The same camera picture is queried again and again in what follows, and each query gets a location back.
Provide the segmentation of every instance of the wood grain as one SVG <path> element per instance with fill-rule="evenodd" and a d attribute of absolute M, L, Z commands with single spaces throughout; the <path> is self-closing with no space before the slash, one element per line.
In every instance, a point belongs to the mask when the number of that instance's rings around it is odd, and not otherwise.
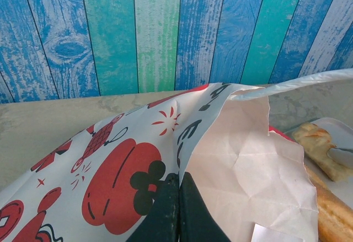
<path fill-rule="evenodd" d="M 223 1 L 210 82 L 240 82 L 261 1 Z"/>
<path fill-rule="evenodd" d="M 7 88 L 2 74 L 0 76 L 0 104 L 2 103 L 13 103 L 13 98 L 11 97 L 10 90 Z"/>
<path fill-rule="evenodd" d="M 299 77 L 326 71 L 352 22 L 353 0 L 333 0 Z"/>
<path fill-rule="evenodd" d="M 29 0 L 60 99 L 98 96 L 83 0 Z"/>
<path fill-rule="evenodd" d="M 133 0 L 84 0 L 101 95 L 137 93 Z"/>
<path fill-rule="evenodd" d="M 337 48 L 327 70 L 353 67 L 353 23 Z"/>
<path fill-rule="evenodd" d="M 140 92 L 174 90 L 180 0 L 135 0 Z"/>
<path fill-rule="evenodd" d="M 263 0 L 242 84 L 267 84 L 298 0 Z"/>
<path fill-rule="evenodd" d="M 27 0 L 0 2 L 0 71 L 15 102 L 57 99 Z"/>
<path fill-rule="evenodd" d="M 331 2 L 298 1 L 269 83 L 279 83 L 298 76 Z"/>
<path fill-rule="evenodd" d="M 181 0 L 175 89 L 208 83 L 223 0 Z"/>

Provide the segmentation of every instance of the crumpled paper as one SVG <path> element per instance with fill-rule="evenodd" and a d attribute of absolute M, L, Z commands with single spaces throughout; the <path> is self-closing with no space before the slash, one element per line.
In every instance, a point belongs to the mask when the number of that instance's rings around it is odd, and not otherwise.
<path fill-rule="evenodd" d="M 302 148 L 268 133 L 267 98 L 229 100 L 253 89 L 206 84 L 79 132 L 0 193 L 0 241 L 125 241 L 185 170 L 231 240 L 256 223 L 314 241 Z"/>

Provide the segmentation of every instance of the gray table surface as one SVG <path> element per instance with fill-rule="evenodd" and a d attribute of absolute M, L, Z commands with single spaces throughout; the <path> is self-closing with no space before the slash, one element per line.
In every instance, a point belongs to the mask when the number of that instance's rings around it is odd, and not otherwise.
<path fill-rule="evenodd" d="M 178 92 L 144 93 L 0 105 L 0 190 L 78 131 L 111 115 Z M 332 117 L 353 127 L 353 80 L 317 84 L 270 97 L 270 125 L 288 131 L 314 118 Z M 350 182 L 330 182 L 353 207 Z"/>

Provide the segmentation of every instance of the wooden plank wall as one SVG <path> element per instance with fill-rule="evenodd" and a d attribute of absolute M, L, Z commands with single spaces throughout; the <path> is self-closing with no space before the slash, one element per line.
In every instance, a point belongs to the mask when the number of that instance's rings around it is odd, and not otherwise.
<path fill-rule="evenodd" d="M 353 0 L 0 2 L 0 103 L 353 68 Z"/>
<path fill-rule="evenodd" d="M 140 92 L 174 90 L 180 0 L 135 0 Z"/>
<path fill-rule="evenodd" d="M 99 96 L 83 0 L 28 0 L 60 99 Z"/>

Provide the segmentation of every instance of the white plate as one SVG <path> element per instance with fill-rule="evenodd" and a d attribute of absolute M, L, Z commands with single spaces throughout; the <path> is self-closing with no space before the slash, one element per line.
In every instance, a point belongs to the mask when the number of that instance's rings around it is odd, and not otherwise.
<path fill-rule="evenodd" d="M 328 131 L 332 137 L 332 141 L 340 148 L 352 148 L 353 147 L 353 129 L 344 123 L 333 119 L 333 118 L 321 118 L 311 123 L 316 124 L 320 128 Z M 292 132 L 295 129 L 287 131 L 285 134 L 292 138 Z M 308 158 L 304 158 L 304 163 L 312 169 L 330 188 L 331 192 L 345 202 L 349 207 L 353 208 L 353 177 L 350 177 L 348 181 L 331 181 L 327 175 Z"/>

